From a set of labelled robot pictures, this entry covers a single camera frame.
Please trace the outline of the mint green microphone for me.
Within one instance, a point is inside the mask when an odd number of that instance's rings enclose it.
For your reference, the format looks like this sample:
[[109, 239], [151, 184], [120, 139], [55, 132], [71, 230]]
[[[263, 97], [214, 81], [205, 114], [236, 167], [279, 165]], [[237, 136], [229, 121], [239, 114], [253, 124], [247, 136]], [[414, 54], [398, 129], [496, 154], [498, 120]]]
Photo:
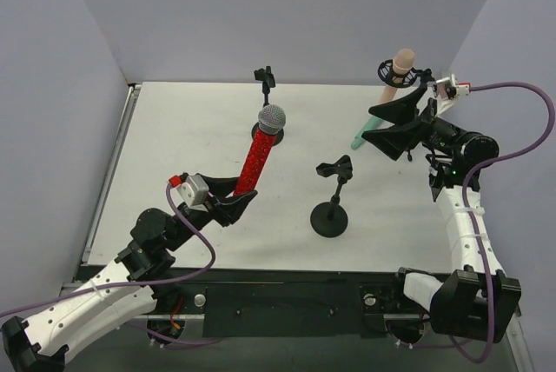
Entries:
[[355, 135], [354, 140], [351, 142], [351, 150], [357, 150], [360, 148], [360, 146], [365, 143], [365, 139], [362, 135], [367, 131], [378, 129], [382, 122], [383, 120], [379, 117], [370, 116], [360, 131]]

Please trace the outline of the black tripod shock-mount stand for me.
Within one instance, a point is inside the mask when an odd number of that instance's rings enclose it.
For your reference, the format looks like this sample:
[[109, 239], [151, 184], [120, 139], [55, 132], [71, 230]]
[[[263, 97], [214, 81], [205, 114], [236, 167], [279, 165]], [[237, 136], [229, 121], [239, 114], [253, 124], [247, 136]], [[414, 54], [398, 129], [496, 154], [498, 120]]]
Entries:
[[[387, 73], [390, 71], [391, 66], [392, 66], [392, 60], [393, 59], [389, 59], [389, 60], [386, 60], [385, 62], [381, 63], [381, 65], [379, 66], [379, 69], [378, 69], [378, 75], [379, 75], [381, 81], [385, 85], [386, 85], [386, 82], [387, 82], [387, 79], [388, 79]], [[396, 100], [398, 98], [401, 98], [401, 97], [411, 93], [412, 91], [416, 90], [421, 85], [426, 85], [429, 88], [429, 84], [432, 81], [433, 81], [432, 71], [430, 69], [417, 70], [413, 67], [411, 69], [410, 73], [405, 77], [404, 82], [401, 85], [398, 85], [398, 90], [397, 90], [393, 100]], [[401, 125], [401, 126], [407, 126], [407, 125], [411, 124], [412, 126], [417, 125], [419, 127], [418, 117], [419, 117], [419, 115], [421, 114], [422, 111], [423, 110], [419, 110], [418, 116], [411, 123]]]

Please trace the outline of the pink microphone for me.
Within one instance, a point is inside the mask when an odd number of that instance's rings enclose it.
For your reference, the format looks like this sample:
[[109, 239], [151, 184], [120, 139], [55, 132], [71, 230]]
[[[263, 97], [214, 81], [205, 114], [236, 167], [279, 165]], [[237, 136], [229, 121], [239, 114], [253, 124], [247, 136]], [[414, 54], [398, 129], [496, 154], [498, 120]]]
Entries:
[[394, 99], [398, 85], [404, 82], [405, 77], [414, 66], [414, 58], [414, 52], [408, 48], [399, 50], [394, 56], [391, 69], [387, 73], [388, 79], [382, 91], [380, 103], [388, 103]]

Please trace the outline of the red glitter microphone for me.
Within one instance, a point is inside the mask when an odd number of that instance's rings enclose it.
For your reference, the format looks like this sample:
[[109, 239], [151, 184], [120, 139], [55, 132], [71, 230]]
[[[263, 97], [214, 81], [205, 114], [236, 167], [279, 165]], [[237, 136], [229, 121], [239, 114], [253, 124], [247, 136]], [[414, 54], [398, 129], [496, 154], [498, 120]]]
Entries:
[[264, 106], [258, 113], [255, 135], [235, 187], [235, 196], [255, 190], [275, 139], [285, 125], [285, 111], [276, 104]]

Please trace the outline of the black round-base clip stand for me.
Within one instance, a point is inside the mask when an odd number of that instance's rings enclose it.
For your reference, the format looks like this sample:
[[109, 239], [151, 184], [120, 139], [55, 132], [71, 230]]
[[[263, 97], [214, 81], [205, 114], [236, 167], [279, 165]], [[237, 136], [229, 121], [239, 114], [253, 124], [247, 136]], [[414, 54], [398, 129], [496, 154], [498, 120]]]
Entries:
[[327, 202], [319, 203], [310, 215], [314, 232], [325, 238], [336, 238], [348, 227], [348, 214], [341, 206], [342, 187], [353, 178], [353, 164], [348, 155], [340, 157], [335, 163], [320, 163], [316, 167], [319, 176], [336, 176], [336, 189]]

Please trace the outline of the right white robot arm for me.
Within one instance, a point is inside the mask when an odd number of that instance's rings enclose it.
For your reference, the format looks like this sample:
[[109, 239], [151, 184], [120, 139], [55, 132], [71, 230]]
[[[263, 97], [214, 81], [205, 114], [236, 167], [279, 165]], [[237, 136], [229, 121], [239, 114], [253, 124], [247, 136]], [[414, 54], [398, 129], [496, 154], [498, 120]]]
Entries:
[[410, 94], [370, 108], [369, 113], [391, 125], [363, 133], [365, 141], [393, 160], [418, 145], [427, 149], [429, 187], [446, 224], [452, 274], [444, 281], [417, 269], [399, 271], [398, 296], [419, 304], [434, 332], [478, 341], [500, 342], [518, 307], [520, 282], [507, 276], [493, 252], [480, 202], [475, 165], [498, 157], [490, 136], [464, 130], [440, 116], [446, 99]]

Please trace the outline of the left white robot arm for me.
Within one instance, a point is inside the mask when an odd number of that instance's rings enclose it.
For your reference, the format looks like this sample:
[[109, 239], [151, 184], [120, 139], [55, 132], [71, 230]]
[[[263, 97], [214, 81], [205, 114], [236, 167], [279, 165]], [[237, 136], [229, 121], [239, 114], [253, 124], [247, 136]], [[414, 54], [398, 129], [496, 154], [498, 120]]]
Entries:
[[[254, 188], [241, 190], [239, 178], [213, 178], [183, 173], [169, 179], [181, 204], [170, 202], [167, 213], [144, 210], [130, 231], [129, 244], [102, 270], [75, 291], [3, 313], [3, 348], [15, 371], [62, 371], [81, 350], [135, 316], [156, 308], [160, 298], [179, 282], [193, 279], [214, 265], [214, 247], [202, 229], [216, 222], [236, 223], [256, 197]], [[172, 276], [174, 252], [192, 237], [208, 249], [207, 265], [185, 276]]]

